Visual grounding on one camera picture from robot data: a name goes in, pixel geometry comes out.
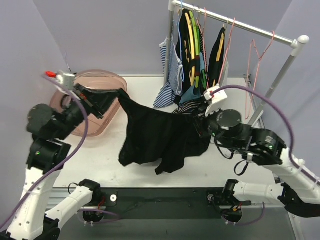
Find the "black tank top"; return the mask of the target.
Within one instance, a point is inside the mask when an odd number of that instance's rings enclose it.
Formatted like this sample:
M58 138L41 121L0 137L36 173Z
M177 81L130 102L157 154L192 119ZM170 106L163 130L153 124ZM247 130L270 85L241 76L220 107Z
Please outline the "black tank top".
M140 105L124 90L118 90L118 101L128 119L126 138L118 157L122 166L161 160L155 173L173 173L184 167L187 157L198 157L208 150L211 139L199 136L191 115Z

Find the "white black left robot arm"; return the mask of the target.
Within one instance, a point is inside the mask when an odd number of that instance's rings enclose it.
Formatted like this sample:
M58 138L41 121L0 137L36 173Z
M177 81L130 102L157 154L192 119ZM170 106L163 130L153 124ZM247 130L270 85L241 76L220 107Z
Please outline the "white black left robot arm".
M25 183L21 199L2 229L3 240L56 240L61 229L82 207L98 210L104 196L101 185L85 179L61 203L51 210L47 204L54 184L65 163L75 155L65 139L80 124L89 123L89 115L102 119L119 92L92 90L76 84L72 102L62 112L47 104L38 104L28 114L27 131L33 143L26 161Z

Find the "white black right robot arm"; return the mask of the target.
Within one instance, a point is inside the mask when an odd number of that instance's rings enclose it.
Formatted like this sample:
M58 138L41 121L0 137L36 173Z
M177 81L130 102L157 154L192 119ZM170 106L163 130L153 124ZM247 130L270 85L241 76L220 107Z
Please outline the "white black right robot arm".
M302 218L320 215L320 179L296 158L273 131L243 124L234 109L218 110L210 115L195 115L195 127L201 137L213 137L217 149L238 154L246 166L256 164L278 176L280 183L254 184L227 180L220 199L225 204L265 202L283 206Z

